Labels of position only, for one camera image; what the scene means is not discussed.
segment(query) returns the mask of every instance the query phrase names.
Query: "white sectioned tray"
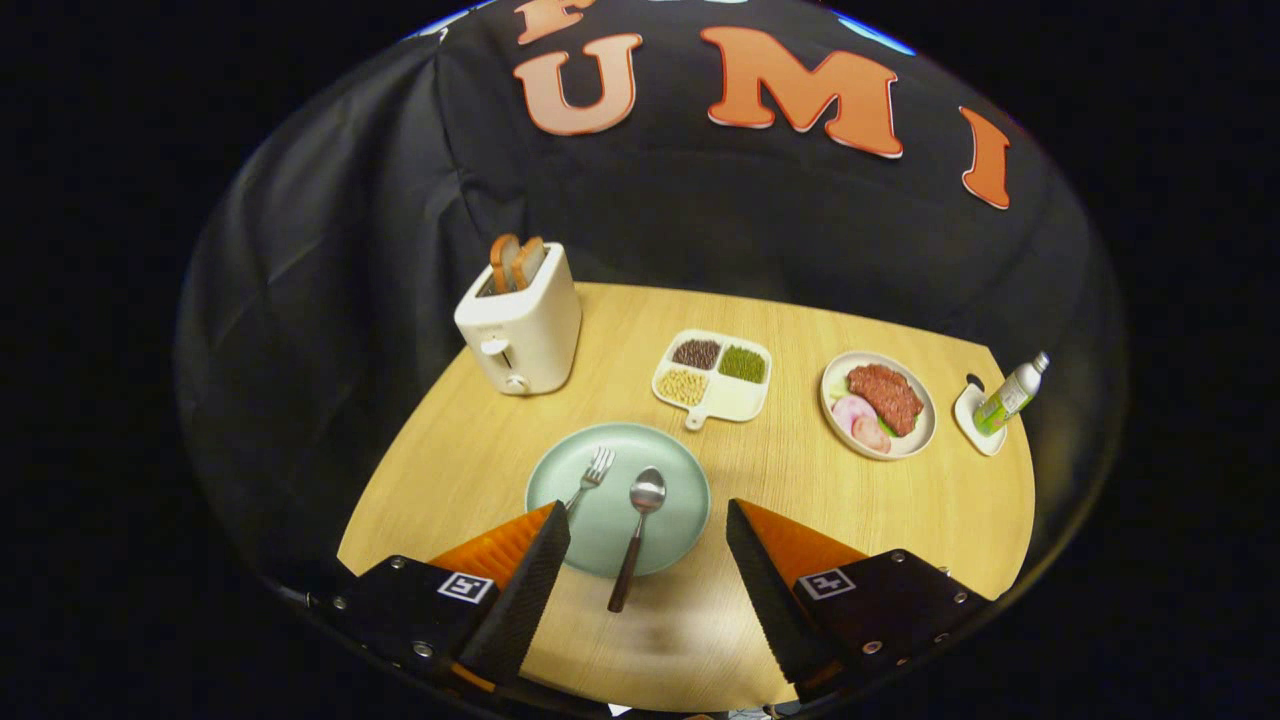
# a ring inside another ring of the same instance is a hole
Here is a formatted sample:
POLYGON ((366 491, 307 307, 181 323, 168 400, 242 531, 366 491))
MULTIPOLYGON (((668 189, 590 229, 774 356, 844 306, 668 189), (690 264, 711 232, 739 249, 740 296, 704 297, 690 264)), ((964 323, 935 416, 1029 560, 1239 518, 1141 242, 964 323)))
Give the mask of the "white sectioned tray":
POLYGON ((1000 448, 1005 446, 1005 437, 1009 436, 1009 428, 1000 428, 991 437, 986 437, 978 432, 978 428, 973 424, 973 414, 986 401, 987 396, 978 389, 978 386, 969 383, 964 387, 960 397, 956 398, 952 413, 955 413, 956 424, 960 425, 960 432, 964 433, 964 437, 969 438, 969 442, 978 448, 978 452, 991 456, 1000 452, 1000 448))
POLYGON ((769 395, 769 378, 772 375, 773 356, 763 345, 742 340, 740 337, 713 333, 710 331, 700 331, 698 328, 687 328, 676 333, 671 345, 667 346, 667 351, 663 352, 662 359, 658 360, 658 369, 653 373, 650 387, 658 400, 668 405, 689 410, 689 416, 685 418, 685 428, 698 430, 701 429, 707 418, 719 418, 722 420, 745 423, 759 415, 760 410, 764 409, 764 398, 769 395), (703 370, 694 368, 692 365, 682 365, 672 360, 672 356, 676 354, 676 348, 690 340, 713 340, 719 343, 719 354, 716 356, 716 364, 712 365, 710 370, 703 370), (764 357, 763 383, 753 383, 750 380, 731 378, 718 372, 721 359, 724 357, 724 351, 728 350, 730 346, 750 350, 760 357, 764 357), (669 397, 663 397, 663 395, 658 392, 658 379, 672 368, 678 368, 681 370, 707 377, 707 391, 703 392, 701 402, 698 405, 685 405, 669 397))

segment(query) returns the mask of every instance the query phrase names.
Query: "green plate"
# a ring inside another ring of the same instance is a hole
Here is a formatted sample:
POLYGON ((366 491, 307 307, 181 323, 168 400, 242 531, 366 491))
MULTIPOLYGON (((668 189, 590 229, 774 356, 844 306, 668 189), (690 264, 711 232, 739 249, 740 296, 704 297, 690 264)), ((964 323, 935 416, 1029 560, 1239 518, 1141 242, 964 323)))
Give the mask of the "green plate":
POLYGON ((616 455, 599 487, 579 498, 570 516, 564 562, 585 573, 616 578, 640 514, 631 506, 631 483, 649 465, 662 473, 667 500, 644 521, 644 543, 636 575, 664 570, 685 556, 707 527, 712 491, 707 474, 676 438, 634 423, 608 423, 581 429, 552 447, 538 461, 525 491, 525 507, 534 510, 577 492, 582 471, 598 446, 616 455))

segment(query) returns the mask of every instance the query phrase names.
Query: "plastic bottle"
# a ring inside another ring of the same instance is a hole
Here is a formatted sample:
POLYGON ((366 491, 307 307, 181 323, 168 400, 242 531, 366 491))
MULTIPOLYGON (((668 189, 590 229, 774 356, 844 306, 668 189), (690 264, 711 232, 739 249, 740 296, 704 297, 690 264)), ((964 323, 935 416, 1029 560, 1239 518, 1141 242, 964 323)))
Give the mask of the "plastic bottle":
POLYGON ((1039 352, 1030 363, 1023 363, 1005 378, 1000 389, 973 413, 973 424, 984 437, 995 434, 1010 418, 1027 407, 1039 391, 1041 375, 1048 368, 1048 355, 1039 352))

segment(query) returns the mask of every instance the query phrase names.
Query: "brown spoon handle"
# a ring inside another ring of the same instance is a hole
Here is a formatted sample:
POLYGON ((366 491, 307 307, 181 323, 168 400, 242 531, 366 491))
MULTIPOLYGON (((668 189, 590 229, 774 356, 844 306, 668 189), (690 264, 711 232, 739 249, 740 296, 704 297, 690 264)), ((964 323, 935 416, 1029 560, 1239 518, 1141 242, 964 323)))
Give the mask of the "brown spoon handle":
POLYGON ((627 546, 627 555, 622 559, 622 569, 618 570, 618 579, 613 583, 613 594, 609 596, 609 612, 622 612, 622 605, 631 592, 631 575, 636 571, 636 557, 640 556, 640 536, 632 536, 631 544, 627 546))

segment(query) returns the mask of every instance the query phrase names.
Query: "white toaster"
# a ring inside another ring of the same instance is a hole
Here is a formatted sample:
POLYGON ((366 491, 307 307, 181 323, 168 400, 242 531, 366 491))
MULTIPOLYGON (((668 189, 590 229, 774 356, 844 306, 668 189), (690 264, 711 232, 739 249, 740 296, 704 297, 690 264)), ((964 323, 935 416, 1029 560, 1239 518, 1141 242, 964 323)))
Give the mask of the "white toaster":
POLYGON ((582 305, 564 247, 558 242, 545 247, 547 258, 529 287, 494 295, 488 266, 453 311, 485 377, 506 395, 553 392, 573 368, 582 305))

